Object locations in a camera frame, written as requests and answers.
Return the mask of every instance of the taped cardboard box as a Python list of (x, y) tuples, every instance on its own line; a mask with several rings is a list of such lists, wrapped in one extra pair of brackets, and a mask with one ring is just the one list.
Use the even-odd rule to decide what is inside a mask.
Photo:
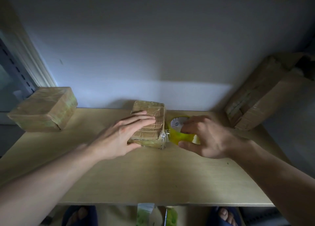
[(136, 101), (131, 114), (147, 111), (147, 115), (155, 116), (156, 122), (136, 131), (129, 142), (135, 142), (142, 146), (164, 148), (165, 138), (165, 106), (163, 103), (152, 101)]
[(70, 87), (40, 87), (8, 113), (27, 132), (52, 132), (65, 128), (77, 107)]
[(250, 130), (276, 112), (302, 85), (311, 81), (303, 76), (301, 68), (305, 62), (313, 60), (304, 53), (278, 53), (266, 57), (226, 105), (231, 126)]

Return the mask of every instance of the left hand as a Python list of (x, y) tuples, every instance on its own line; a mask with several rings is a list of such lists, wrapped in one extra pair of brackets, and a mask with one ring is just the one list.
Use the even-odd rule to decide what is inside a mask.
[(127, 144), (129, 138), (144, 126), (155, 123), (155, 117), (147, 116), (146, 111), (134, 113), (117, 121), (105, 129), (88, 145), (97, 160), (114, 159), (141, 147), (137, 143)]

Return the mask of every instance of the brown cardboard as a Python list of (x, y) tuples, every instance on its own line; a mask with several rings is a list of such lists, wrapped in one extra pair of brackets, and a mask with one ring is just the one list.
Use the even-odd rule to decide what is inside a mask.
[(136, 131), (130, 138), (130, 142), (136, 142), (144, 146), (163, 148), (161, 133), (164, 132), (165, 106), (162, 103), (152, 101), (136, 101), (131, 114), (147, 111), (147, 115), (155, 116), (156, 122)]
[(40, 87), (8, 117), (28, 132), (61, 131), (76, 107), (77, 99), (70, 87)]
[(303, 55), (279, 53), (266, 57), (226, 105), (231, 126), (242, 130), (254, 128), (310, 82), (290, 71)]

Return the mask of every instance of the slipper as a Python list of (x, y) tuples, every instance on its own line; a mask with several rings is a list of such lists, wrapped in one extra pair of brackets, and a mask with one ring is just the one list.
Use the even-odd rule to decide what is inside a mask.
[[(231, 226), (228, 222), (224, 221), (218, 215), (218, 212), (221, 207), (213, 207), (211, 210), (209, 217), (207, 219), (206, 226)], [(231, 212), (234, 215), (234, 220), (238, 224), (238, 226), (242, 225), (241, 217), (239, 216), (238, 211), (235, 207), (224, 207), (227, 211)]]
[(98, 226), (97, 223), (97, 213), (95, 206), (82, 206), (82, 205), (71, 205), (65, 212), (62, 218), (62, 226), (66, 226), (70, 217), (74, 212), (77, 212), (80, 208), (86, 208), (88, 215), (81, 220), (76, 221), (71, 224), (71, 226)]

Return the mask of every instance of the wooden shelf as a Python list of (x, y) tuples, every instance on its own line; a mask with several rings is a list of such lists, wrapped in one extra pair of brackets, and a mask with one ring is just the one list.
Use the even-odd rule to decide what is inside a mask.
[[(25, 133), (0, 159), (0, 184), (91, 140), (104, 127), (129, 114), (130, 110), (78, 108), (62, 132)], [(168, 111), (167, 117), (205, 114), (228, 124), (223, 113)], [(287, 161), (262, 126), (236, 133)], [(206, 159), (171, 143), (164, 150), (140, 148), (124, 157), (98, 163), (74, 184), (60, 204), (140, 202), (157, 205), (273, 205), (234, 161)]]

